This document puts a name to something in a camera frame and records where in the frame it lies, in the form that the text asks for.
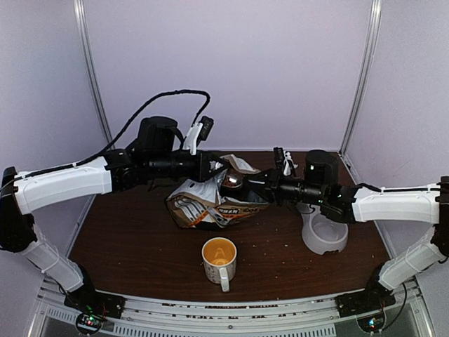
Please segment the metal spoon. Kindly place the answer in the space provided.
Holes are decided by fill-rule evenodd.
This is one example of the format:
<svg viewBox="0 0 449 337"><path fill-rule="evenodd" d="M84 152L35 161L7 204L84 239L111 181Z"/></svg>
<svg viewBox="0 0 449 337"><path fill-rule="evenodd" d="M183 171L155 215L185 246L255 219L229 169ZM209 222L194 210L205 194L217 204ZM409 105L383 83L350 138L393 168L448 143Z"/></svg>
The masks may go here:
<svg viewBox="0 0 449 337"><path fill-rule="evenodd" d="M224 175L221 188L225 192L236 192L243 187L244 175L233 168L229 168Z"/></svg>

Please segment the brown dog food bag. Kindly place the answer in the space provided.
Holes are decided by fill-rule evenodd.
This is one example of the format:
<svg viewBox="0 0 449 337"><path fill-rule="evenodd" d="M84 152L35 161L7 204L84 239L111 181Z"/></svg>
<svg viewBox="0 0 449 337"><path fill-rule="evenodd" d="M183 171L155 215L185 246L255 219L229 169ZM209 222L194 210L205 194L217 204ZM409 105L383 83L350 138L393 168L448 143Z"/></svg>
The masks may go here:
<svg viewBox="0 0 449 337"><path fill-rule="evenodd" d="M226 154L222 158L229 162L229 169L237 170L244 178L260 172L234 154ZM166 208L178 227L221 230L269 206L269 203L245 202L243 193L249 187L244 184L236 192L225 192L221 184L227 170L204 183L187 179L165 199Z"/></svg>

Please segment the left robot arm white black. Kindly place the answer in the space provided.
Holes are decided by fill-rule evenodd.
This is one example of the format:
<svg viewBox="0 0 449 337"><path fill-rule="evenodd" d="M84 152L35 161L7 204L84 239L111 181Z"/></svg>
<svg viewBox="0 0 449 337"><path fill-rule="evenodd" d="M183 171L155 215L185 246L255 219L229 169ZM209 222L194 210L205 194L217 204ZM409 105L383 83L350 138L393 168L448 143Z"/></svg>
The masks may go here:
<svg viewBox="0 0 449 337"><path fill-rule="evenodd" d="M34 222L33 211L70 199L109 194L146 185L159 178L205 182L229 164L209 151L198 150L213 126L203 117L186 136L168 117L140 122L137 138L126 148L107 150L85 164L68 164L42 171L4 170L1 186L1 249L20 253L52 277L68 298L86 312L97 310L100 294L86 270L59 255Z"/></svg>

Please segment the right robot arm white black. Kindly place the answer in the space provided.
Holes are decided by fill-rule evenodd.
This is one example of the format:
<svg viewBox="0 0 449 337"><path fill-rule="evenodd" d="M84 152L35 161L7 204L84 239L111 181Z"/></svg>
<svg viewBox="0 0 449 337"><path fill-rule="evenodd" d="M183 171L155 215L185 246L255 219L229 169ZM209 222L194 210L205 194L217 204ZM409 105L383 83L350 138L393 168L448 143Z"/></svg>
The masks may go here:
<svg viewBox="0 0 449 337"><path fill-rule="evenodd" d="M431 224L406 251L375 269L359 302L374 310L388 294L436 262L448 259L448 177L423 187L379 188L365 183L352 187L338 183L338 162L329 152L306 153L303 177L294 173L280 147L274 148L275 168L243 179L246 187L269 203L284 201L316 205L336 223L403 220Z"/></svg>

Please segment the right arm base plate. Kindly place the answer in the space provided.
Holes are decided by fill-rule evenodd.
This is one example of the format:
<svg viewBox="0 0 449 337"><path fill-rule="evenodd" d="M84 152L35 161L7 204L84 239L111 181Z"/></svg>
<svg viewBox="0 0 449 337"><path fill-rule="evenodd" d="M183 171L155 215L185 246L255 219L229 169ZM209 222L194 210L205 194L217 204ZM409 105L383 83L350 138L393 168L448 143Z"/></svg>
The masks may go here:
<svg viewBox="0 0 449 337"><path fill-rule="evenodd" d="M396 299L392 294L379 295L362 290L336 296L335 303L340 317L350 317L372 311L381 311L386 306L394 305Z"/></svg>

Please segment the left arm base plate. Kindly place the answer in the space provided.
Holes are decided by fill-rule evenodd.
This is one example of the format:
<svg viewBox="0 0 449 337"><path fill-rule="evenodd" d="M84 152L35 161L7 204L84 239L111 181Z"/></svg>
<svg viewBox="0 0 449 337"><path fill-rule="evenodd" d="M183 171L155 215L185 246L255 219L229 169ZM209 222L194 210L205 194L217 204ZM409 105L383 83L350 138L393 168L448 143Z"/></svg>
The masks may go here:
<svg viewBox="0 0 449 337"><path fill-rule="evenodd" d="M79 292L68 293L64 299L64 305L77 309L88 315L99 317L121 318L126 299L123 296L112 295L101 292Z"/></svg>

